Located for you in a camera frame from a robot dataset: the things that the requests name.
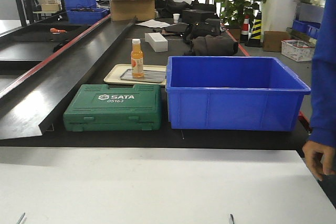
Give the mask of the bystander hand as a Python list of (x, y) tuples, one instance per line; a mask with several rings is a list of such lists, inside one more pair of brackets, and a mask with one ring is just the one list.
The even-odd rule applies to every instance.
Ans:
[(308, 140), (302, 150), (306, 166), (317, 180), (323, 181), (324, 176), (335, 175), (333, 169), (334, 147)]

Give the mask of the blue sleeved bystander arm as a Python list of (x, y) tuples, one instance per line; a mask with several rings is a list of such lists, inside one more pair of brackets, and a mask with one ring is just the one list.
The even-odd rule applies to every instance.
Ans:
[(335, 147), (335, 0), (325, 0), (312, 58), (310, 139)]

